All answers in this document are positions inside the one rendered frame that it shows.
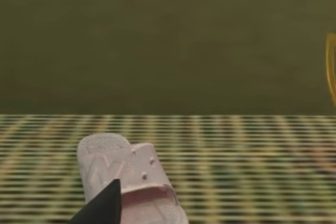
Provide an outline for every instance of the plaid fabric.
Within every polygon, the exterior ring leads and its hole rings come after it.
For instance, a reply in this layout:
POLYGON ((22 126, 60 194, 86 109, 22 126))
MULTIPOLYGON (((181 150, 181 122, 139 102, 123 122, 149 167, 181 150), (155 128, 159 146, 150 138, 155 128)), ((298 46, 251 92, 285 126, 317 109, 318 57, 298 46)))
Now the plaid fabric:
POLYGON ((191 224, 336 223, 336 117, 220 115, 0 115, 0 223, 67 223, 98 132, 155 144, 191 224))

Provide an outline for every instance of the gold rim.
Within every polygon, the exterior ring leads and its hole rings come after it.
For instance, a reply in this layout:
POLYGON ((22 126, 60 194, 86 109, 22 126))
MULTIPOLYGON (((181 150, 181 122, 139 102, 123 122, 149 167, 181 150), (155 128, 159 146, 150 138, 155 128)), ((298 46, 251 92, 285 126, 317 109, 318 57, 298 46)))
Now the gold rim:
POLYGON ((336 84, 334 72, 334 51, 336 47, 336 34, 327 35, 326 60, 327 60, 327 79, 332 101, 336 106, 336 84))

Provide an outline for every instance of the slide sandal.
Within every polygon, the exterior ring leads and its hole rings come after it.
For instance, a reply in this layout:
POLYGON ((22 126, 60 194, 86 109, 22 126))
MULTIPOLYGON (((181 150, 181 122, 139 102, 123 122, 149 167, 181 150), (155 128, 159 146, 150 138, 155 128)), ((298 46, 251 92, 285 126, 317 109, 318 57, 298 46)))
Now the slide sandal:
POLYGON ((121 224, 188 224, 152 144, 99 133, 80 141, 77 158, 86 203, 120 180, 121 224))

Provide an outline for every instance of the checkered tablecloth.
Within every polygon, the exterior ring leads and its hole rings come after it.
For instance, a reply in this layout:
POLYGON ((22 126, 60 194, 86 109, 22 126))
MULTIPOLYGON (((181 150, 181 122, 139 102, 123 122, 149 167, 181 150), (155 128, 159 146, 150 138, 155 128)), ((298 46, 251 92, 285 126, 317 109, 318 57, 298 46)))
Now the checkered tablecloth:
POLYGON ((97 132, 153 143, 191 224, 336 223, 336 117, 0 115, 0 224, 67 223, 97 132))

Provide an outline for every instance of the plain background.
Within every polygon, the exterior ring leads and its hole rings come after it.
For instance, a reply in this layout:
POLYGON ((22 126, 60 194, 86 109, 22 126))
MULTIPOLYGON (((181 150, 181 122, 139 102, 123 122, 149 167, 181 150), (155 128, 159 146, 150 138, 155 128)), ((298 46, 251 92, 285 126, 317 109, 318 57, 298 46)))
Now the plain background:
POLYGON ((0 0, 0 113, 334 114, 336 0, 0 0))

